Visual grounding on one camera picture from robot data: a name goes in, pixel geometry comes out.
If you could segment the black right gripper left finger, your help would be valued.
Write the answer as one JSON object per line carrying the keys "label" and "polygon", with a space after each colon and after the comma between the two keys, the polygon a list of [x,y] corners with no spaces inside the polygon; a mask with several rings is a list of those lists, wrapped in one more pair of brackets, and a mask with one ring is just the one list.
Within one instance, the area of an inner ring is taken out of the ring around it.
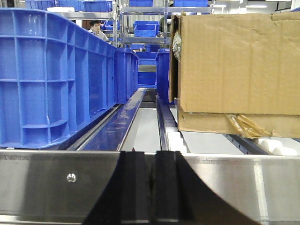
{"label": "black right gripper left finger", "polygon": [[145,154],[122,151],[116,168],[84,219],[84,225],[149,225],[149,183]]}

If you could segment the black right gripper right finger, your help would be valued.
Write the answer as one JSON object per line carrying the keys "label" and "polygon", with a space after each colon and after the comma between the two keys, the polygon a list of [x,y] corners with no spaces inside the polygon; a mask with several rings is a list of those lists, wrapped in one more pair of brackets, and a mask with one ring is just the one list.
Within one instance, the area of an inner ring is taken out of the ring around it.
{"label": "black right gripper right finger", "polygon": [[153,189],[155,225],[256,225],[195,173],[183,155],[158,151]]}

